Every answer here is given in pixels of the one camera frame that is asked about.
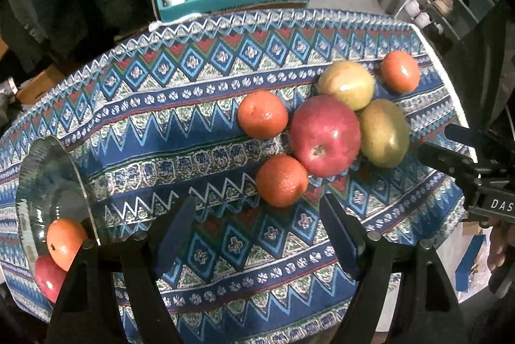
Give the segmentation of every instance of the tablecloth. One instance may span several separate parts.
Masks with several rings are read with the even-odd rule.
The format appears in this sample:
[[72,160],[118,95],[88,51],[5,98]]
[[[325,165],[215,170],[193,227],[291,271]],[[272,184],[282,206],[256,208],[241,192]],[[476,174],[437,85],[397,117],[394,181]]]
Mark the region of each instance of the tablecloth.
[[[404,50],[420,68],[418,88],[385,89],[381,59]],[[244,95],[271,90],[290,110],[313,94],[333,60],[361,62],[374,97],[405,112],[411,148],[395,169],[359,157],[328,180],[310,178],[288,209],[260,201],[252,177],[271,154],[289,152],[287,133],[245,137],[235,112]],[[287,343],[338,324],[354,293],[318,215],[333,192],[367,230],[389,240],[438,246],[463,214],[453,180],[416,159],[420,142],[448,141],[466,125],[449,78],[421,33],[390,16],[341,10],[263,10],[207,17],[127,40],[45,95],[0,141],[0,265],[16,302],[48,321],[51,306],[29,270],[14,206],[20,162],[39,136],[61,139],[91,191],[105,235],[125,238],[192,194],[197,220],[172,271],[158,281],[187,344]],[[121,275],[115,276],[129,339],[139,340]]]

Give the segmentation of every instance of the white tassel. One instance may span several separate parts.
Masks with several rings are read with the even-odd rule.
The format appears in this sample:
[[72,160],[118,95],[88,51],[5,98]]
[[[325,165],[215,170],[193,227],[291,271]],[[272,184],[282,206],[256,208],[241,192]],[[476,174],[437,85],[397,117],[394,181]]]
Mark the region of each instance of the white tassel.
[[149,32],[155,32],[159,29],[159,27],[163,26],[172,26],[173,24],[179,24],[183,22],[189,22],[190,20],[195,20],[202,17],[202,14],[200,13],[190,13],[186,14],[186,16],[182,16],[178,18],[177,20],[174,20],[173,22],[163,23],[162,21],[152,22],[148,25],[148,31]]

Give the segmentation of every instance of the orange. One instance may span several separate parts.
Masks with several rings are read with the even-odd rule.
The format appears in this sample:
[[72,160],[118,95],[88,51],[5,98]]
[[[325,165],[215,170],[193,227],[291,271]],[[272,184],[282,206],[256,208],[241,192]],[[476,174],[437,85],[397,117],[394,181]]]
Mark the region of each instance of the orange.
[[403,51],[396,50],[387,54],[380,70],[388,87],[400,94],[411,93],[420,81],[417,61]]
[[88,238],[86,230],[79,222],[61,218],[48,227],[46,245],[56,264],[68,271],[82,243]]
[[256,175],[256,189],[272,206],[294,204],[307,189],[307,171],[295,158],[285,154],[269,158]]
[[238,123],[252,138],[272,139],[286,128],[288,110],[279,97],[267,91],[255,91],[239,105]]

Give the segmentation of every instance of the apple stem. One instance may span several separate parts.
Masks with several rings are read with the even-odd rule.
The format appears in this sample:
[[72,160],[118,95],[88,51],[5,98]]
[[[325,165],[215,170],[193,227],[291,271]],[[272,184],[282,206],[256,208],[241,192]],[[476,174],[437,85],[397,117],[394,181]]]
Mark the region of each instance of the apple stem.
[[324,156],[325,155],[325,149],[323,146],[319,145],[315,149],[313,149],[313,155],[314,156]]

